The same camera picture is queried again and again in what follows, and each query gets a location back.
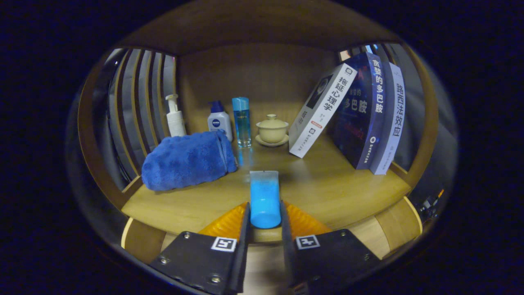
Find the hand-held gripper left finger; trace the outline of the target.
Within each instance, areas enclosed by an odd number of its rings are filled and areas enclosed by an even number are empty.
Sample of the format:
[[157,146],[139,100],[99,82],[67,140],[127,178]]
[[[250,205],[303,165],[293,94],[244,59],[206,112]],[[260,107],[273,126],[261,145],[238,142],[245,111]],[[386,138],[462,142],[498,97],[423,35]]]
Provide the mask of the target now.
[[225,218],[236,238],[183,231],[150,266],[170,280],[208,295],[237,295],[243,292],[248,251],[250,204],[245,202]]

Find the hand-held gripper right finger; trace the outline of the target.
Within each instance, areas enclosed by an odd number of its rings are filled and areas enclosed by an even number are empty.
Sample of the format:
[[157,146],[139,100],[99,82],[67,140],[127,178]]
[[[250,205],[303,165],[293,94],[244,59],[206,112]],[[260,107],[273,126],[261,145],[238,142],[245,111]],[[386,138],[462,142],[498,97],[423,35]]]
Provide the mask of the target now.
[[351,231],[292,237],[291,217],[280,202],[283,259],[293,293],[340,293],[381,264]]

